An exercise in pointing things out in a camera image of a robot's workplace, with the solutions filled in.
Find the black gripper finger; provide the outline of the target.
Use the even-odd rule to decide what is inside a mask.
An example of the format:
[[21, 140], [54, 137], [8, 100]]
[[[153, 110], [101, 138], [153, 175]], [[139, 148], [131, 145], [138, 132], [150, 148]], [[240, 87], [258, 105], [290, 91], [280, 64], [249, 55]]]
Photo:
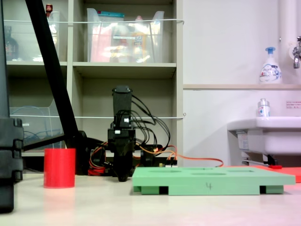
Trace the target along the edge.
[[118, 153], [114, 154], [114, 171], [119, 182], [125, 182], [125, 158]]
[[124, 181], [127, 181], [133, 174], [133, 153], [127, 152], [124, 158]]

